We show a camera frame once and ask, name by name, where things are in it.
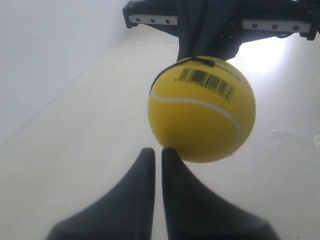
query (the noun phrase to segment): white wall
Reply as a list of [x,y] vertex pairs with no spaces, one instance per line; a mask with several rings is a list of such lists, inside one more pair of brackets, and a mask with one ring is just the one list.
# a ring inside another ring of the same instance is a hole
[[2,0],[0,147],[127,32],[128,0]]

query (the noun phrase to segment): yellow ball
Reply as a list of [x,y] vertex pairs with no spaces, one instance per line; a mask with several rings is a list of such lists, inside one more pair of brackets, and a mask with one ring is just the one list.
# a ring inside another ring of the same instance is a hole
[[158,142],[185,161],[223,159],[248,138],[256,117],[254,93],[244,75],[213,57],[209,66],[186,61],[164,71],[154,82],[148,117]]

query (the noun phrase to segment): barcode sticker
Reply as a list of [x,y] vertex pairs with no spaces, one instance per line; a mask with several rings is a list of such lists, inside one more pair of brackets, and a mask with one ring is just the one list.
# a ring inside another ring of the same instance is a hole
[[201,86],[212,92],[215,92],[227,101],[231,100],[236,91],[236,88],[234,86],[221,79],[220,77],[205,71],[195,70],[191,68],[184,68],[182,73],[180,74],[180,77],[175,79],[175,81]]

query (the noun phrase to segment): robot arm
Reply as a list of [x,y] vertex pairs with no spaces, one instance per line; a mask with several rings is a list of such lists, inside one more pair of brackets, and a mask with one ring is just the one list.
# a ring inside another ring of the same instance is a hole
[[294,33],[313,41],[320,31],[320,0],[138,0],[123,15],[127,28],[144,24],[179,37],[178,60],[228,60],[242,43]]

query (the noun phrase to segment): yellow tennis ball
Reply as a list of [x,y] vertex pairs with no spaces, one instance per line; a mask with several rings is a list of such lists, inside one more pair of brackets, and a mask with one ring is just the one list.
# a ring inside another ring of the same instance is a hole
[[148,101],[148,117],[158,142],[185,161],[223,159],[248,138],[256,117],[254,93],[244,75],[217,58],[209,66],[183,61],[162,72]]

